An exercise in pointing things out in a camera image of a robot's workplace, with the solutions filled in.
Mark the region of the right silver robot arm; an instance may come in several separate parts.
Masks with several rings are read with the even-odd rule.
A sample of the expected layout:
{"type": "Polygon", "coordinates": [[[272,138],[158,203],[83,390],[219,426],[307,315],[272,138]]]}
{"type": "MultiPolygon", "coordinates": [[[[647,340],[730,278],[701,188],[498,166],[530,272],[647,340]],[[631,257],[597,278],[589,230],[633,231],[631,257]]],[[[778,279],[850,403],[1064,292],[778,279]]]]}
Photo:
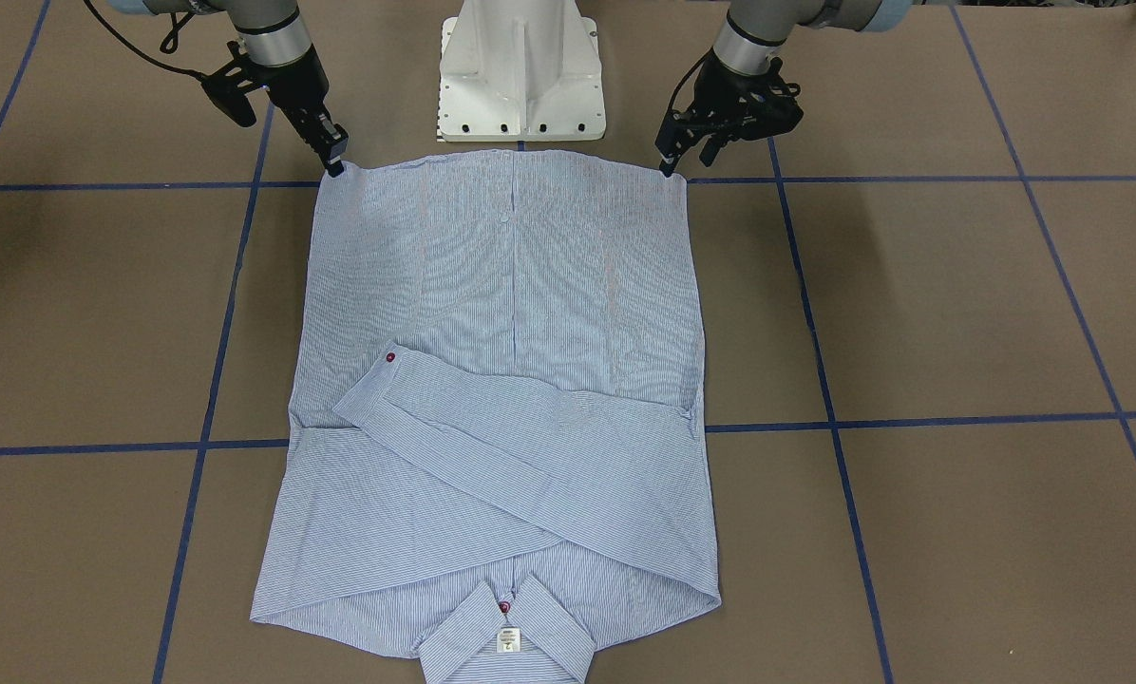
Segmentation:
{"type": "Polygon", "coordinates": [[[326,105],[328,75],[321,66],[311,32],[295,1],[111,1],[122,14],[172,17],[169,37],[176,39],[186,22],[224,12],[237,31],[228,43],[229,62],[215,72],[199,72],[165,64],[142,51],[120,34],[93,1],[87,12],[147,64],[186,75],[199,83],[207,99],[241,128],[252,128],[258,118],[250,101],[257,90],[267,91],[270,103],[283,114],[303,142],[319,157],[321,168],[336,178],[344,172],[342,157],[350,134],[333,119],[326,105]]]}

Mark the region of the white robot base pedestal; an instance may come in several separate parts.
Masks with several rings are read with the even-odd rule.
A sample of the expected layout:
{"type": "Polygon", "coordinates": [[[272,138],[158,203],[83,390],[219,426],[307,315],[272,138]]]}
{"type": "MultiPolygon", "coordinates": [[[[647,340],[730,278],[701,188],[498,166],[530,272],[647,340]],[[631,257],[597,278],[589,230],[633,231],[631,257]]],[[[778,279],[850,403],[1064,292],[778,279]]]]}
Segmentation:
{"type": "Polygon", "coordinates": [[[574,1],[465,1],[441,25],[444,143],[595,142],[607,130],[595,19],[574,1]]]}

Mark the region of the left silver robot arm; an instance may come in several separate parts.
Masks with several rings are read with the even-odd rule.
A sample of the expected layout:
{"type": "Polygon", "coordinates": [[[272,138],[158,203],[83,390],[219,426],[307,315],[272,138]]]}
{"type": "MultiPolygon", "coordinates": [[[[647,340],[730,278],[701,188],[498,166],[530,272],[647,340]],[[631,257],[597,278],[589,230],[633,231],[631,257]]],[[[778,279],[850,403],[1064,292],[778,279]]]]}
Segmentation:
{"type": "Polygon", "coordinates": [[[671,177],[698,147],[711,167],[733,142],[763,142],[797,128],[797,83],[784,80],[780,51],[795,28],[884,33],[911,1],[732,1],[715,43],[673,90],[658,133],[659,170],[671,177]]]}

